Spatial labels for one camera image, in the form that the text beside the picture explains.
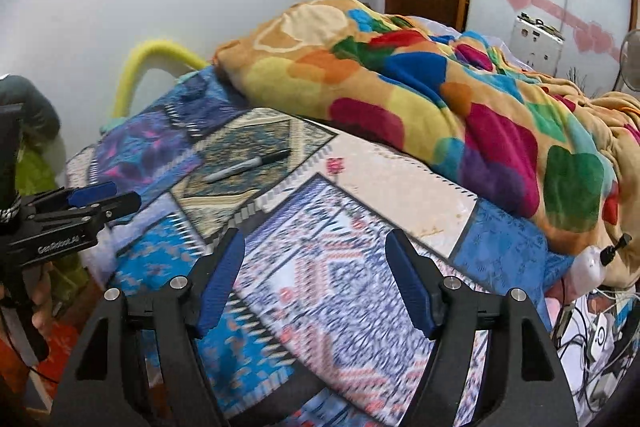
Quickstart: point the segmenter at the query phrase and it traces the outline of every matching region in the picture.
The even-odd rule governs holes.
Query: patchwork blanket
[[[568,80],[511,66],[482,36],[440,37],[356,0],[291,7],[215,61],[254,105],[329,121],[418,158],[532,220],[576,255],[640,235],[640,103],[589,100]],[[606,282],[640,275],[640,239]]]

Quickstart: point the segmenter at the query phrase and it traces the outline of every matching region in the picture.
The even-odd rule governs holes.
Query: silver screw
[[[187,277],[185,277],[184,275],[178,275],[178,277],[174,277],[173,279],[171,279],[169,286],[171,286],[171,288],[173,288],[174,290],[181,290],[182,288],[187,286],[187,283]]]
[[[462,282],[457,277],[449,275],[444,278],[444,285],[450,290],[458,290],[462,286]]]
[[[511,290],[511,298],[515,299],[518,302],[523,302],[527,300],[527,294],[520,288],[514,288],[513,290]]]
[[[104,293],[104,298],[107,299],[108,301],[114,301],[118,297],[120,297],[120,290],[118,290],[117,288],[109,288]]]

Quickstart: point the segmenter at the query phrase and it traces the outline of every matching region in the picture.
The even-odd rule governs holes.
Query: human hand
[[[31,300],[35,305],[31,322],[45,339],[51,334],[53,325],[53,301],[51,299],[51,279],[49,278],[49,271],[52,268],[51,263],[42,266],[42,277],[31,295]],[[4,286],[0,284],[0,299],[3,298]],[[6,342],[6,332],[2,327],[2,323],[0,323],[0,338]]]

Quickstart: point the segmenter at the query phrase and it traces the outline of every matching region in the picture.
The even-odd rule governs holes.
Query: white box
[[[564,41],[519,17],[513,26],[511,53],[539,73],[556,76]]]

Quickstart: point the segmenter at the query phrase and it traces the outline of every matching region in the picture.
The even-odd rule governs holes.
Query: blue gripper pad
[[[436,330],[436,324],[431,316],[431,299],[408,253],[398,241],[396,231],[391,231],[386,236],[385,256],[411,322],[416,329],[429,337]]]
[[[225,304],[244,260],[244,237],[236,232],[223,251],[207,286],[200,296],[200,317],[196,329],[201,335],[218,325]]]
[[[117,193],[118,188],[114,182],[98,183],[83,188],[76,188],[76,190],[66,198],[66,202],[69,206],[81,208],[82,206],[89,206],[98,201],[113,198]]]

